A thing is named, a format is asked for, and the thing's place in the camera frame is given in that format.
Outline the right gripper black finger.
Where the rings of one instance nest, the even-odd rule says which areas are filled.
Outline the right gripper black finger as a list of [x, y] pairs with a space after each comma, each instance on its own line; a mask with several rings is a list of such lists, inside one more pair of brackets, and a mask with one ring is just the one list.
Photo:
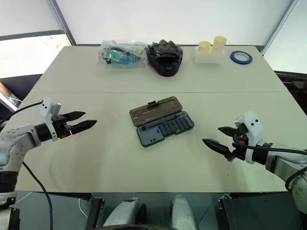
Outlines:
[[219, 131], [221, 131], [223, 134], [234, 137], [234, 135], [237, 133], [237, 129], [229, 126], [223, 126], [218, 128]]
[[234, 155], [225, 145], [220, 144], [218, 141], [215, 141], [210, 138], [203, 138], [202, 141], [204, 144], [209, 147], [211, 150], [222, 154], [226, 159], [233, 159]]

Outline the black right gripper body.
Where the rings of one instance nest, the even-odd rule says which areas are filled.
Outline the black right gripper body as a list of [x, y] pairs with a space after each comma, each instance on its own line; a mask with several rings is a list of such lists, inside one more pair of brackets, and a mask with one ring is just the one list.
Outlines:
[[245, 154], [247, 149], [244, 147], [246, 144], [248, 144], [248, 137], [247, 132], [248, 129], [244, 124], [240, 124], [239, 127], [236, 128], [237, 133], [234, 135], [232, 146], [235, 148], [232, 153], [234, 155], [234, 158], [238, 158], [240, 160], [245, 160]]

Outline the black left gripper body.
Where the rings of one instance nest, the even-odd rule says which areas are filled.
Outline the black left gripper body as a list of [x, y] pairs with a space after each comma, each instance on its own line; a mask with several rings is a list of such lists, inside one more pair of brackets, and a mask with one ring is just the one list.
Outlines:
[[58, 138], [62, 139], [71, 135], [71, 126], [67, 124], [71, 121], [71, 115], [54, 115], [51, 121]]

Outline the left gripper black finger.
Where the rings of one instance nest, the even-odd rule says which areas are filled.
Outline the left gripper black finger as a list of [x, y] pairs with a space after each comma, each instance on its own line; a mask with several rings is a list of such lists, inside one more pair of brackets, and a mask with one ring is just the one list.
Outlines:
[[63, 114], [63, 116], [65, 117], [65, 119], [67, 121], [74, 121], [74, 120], [79, 119], [80, 117], [82, 117], [85, 114], [86, 114], [86, 112], [73, 111], [73, 112], [69, 112], [69, 113]]
[[77, 133], [90, 129], [96, 123], [97, 123], [97, 120], [85, 120], [85, 121], [79, 122], [78, 124], [71, 126], [70, 132], [72, 135], [75, 135]]

